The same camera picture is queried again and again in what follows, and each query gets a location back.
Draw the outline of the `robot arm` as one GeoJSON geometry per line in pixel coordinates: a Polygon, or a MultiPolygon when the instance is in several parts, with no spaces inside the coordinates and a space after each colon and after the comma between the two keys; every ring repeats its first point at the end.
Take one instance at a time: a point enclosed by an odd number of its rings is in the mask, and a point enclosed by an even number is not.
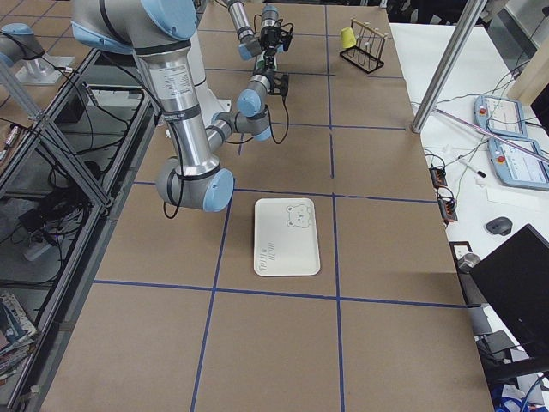
{"type": "Polygon", "coordinates": [[[133,56],[167,123],[176,154],[155,182],[160,197],[176,207],[206,212],[224,209],[234,187],[216,150],[233,133],[248,133],[257,141],[272,136],[266,98],[287,91],[287,76],[277,75],[275,55],[287,51],[292,40],[275,6],[264,6],[261,31],[254,33],[243,2],[225,5],[241,58],[263,61],[238,97],[236,112],[229,112],[208,89],[193,2],[75,1],[72,6],[74,37],[103,52],[133,56]]]}
{"type": "Polygon", "coordinates": [[[253,30],[242,1],[224,1],[231,16],[239,40],[239,53],[243,60],[263,54],[273,57],[277,52],[287,52],[293,39],[293,24],[284,24],[278,9],[266,4],[261,13],[259,33],[253,30]]]}

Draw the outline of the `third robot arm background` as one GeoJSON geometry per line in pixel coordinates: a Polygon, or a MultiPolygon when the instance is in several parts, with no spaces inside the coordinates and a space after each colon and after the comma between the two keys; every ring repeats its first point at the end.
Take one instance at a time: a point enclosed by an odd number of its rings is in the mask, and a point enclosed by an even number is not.
{"type": "Polygon", "coordinates": [[[22,68],[15,74],[19,82],[40,86],[55,84],[60,75],[45,61],[48,57],[27,24],[16,22],[1,27],[1,61],[10,68],[22,62],[22,68]]]}

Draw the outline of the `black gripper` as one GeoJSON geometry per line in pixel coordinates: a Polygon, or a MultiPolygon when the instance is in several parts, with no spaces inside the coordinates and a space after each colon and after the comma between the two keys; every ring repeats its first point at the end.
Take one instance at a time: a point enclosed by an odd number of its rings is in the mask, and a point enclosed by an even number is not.
{"type": "Polygon", "coordinates": [[[289,89],[289,75],[287,73],[275,73],[269,80],[269,95],[287,95],[289,89]]]}
{"type": "Polygon", "coordinates": [[[264,52],[287,52],[293,39],[293,24],[263,27],[259,39],[264,52]]]}

